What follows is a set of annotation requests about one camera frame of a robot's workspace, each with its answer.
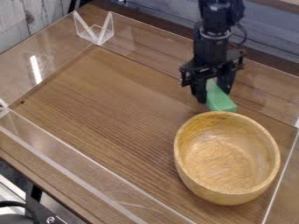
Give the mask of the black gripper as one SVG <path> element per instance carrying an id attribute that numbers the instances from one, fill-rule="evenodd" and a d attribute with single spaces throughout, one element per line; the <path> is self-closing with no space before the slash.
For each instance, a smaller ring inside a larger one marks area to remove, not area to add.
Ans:
<path id="1" fill-rule="evenodd" d="M 191 86 L 191 93 L 199 103 L 207 101 L 207 80 L 218 78 L 218 85 L 229 95 L 243 67 L 245 51 L 230 47 L 231 30 L 209 33 L 202 27 L 194 29 L 192 58 L 180 68 L 182 86 Z"/>

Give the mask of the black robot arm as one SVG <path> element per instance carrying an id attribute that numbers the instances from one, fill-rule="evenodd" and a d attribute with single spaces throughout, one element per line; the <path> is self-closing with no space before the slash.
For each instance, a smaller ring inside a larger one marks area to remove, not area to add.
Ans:
<path id="1" fill-rule="evenodd" d="M 180 68 L 182 86 L 191 87 L 199 103 L 209 100 L 209 80 L 218 79 L 219 89 L 229 95 L 238 70 L 243 68 L 245 50 L 230 47 L 231 29 L 242 28 L 243 0 L 199 0 L 201 22 L 194 26 L 192 58 Z"/>

